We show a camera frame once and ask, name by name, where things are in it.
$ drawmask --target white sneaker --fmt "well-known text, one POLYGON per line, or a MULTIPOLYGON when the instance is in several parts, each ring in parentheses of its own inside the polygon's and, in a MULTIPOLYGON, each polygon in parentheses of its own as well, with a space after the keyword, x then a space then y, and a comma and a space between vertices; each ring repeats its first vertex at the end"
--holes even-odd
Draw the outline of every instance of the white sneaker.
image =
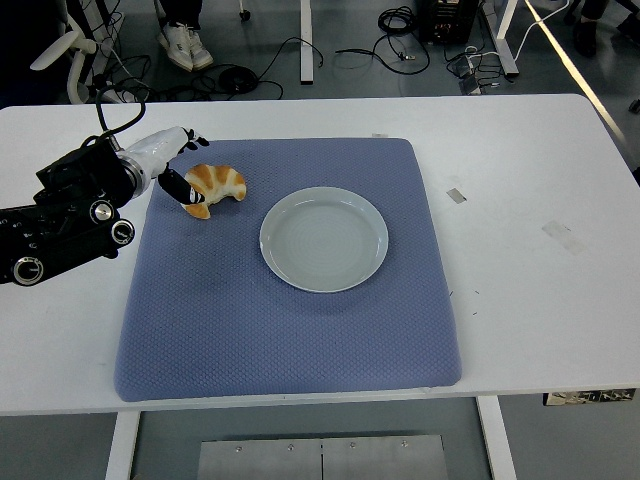
POLYGON ((200 36, 193 29, 189 29, 189 42, 191 44, 191 62, 193 70, 202 70, 213 63, 213 57, 202 45, 200 36))
POLYGON ((180 23, 177 25, 177 27, 172 27, 169 24, 165 25, 160 35, 158 35, 158 41, 167 51, 169 60, 180 68, 190 72, 193 70, 191 41, 189 40, 190 30, 186 25, 180 23))

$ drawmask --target table surface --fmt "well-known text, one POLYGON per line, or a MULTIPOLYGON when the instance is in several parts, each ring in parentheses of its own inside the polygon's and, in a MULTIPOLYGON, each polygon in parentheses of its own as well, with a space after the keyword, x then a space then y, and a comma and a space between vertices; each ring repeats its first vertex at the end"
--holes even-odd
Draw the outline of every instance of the table surface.
MULTIPOLYGON (((110 126, 137 112, 107 105, 110 126)), ((151 104, 123 146, 174 125, 214 139, 406 138, 430 203, 462 356, 451 387, 126 403, 113 387, 150 190, 137 229, 41 285, 0 286, 0 414, 209 408, 519 394, 640 385, 640 189, 575 95, 151 104), (456 203, 457 189, 467 200, 456 203)), ((91 105, 0 111, 0 208, 32 203, 35 172, 100 132, 91 105)))

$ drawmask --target black equipment box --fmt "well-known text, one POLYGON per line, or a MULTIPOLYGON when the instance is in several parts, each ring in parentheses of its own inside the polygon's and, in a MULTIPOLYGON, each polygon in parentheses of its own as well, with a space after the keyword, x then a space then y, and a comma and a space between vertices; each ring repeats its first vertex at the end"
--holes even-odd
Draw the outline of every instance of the black equipment box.
POLYGON ((466 43, 476 18, 478 0, 423 0, 418 6, 421 42, 466 43))

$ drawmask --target white table leg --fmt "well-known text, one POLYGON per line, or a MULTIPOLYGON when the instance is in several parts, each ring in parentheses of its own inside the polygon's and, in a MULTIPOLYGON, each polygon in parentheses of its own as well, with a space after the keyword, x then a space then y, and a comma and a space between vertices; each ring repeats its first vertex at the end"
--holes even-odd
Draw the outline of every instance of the white table leg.
POLYGON ((505 39, 517 4, 518 0, 507 0, 506 4, 500 9, 500 13, 495 11, 493 3, 491 2, 486 2, 482 6, 482 11, 487 19, 487 25, 491 32, 493 44, 496 47, 496 52, 500 55, 500 63, 502 63, 504 74, 507 77, 514 77, 520 73, 518 72, 516 62, 513 60, 513 54, 505 39))
MULTIPOLYGON (((311 28, 311 0, 300 0, 300 38, 313 43, 311 28)), ((313 48, 300 42, 300 83, 313 83, 313 48)))
POLYGON ((111 442, 105 480, 129 480, 138 437, 140 412, 120 412, 111 442))
POLYGON ((511 449, 498 397, 477 397, 476 403, 494 480, 515 480, 516 470, 511 458, 511 449))

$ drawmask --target croissant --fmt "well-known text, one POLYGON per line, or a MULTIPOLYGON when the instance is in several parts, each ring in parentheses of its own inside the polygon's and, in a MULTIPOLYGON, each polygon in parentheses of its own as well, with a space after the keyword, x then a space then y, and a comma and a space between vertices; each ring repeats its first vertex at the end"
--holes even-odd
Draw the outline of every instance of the croissant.
POLYGON ((204 195, 204 202, 182 206, 189 214, 202 220, 211 217, 209 205, 218 203, 224 197, 240 201, 247 194, 244 178, 228 165, 211 166, 201 163, 190 168, 184 178, 198 193, 204 195))

